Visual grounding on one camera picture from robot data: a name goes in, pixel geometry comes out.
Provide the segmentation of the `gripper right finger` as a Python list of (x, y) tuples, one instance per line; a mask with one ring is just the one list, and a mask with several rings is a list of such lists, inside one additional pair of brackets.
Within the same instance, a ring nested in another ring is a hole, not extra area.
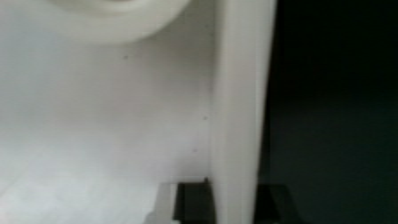
[(258, 186), (254, 224), (309, 224), (301, 217), (290, 189), (281, 184)]

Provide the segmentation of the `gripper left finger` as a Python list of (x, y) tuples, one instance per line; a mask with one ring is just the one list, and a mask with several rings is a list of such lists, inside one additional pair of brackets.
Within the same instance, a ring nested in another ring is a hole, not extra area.
[(212, 224), (212, 185), (208, 180), (160, 185), (155, 224)]

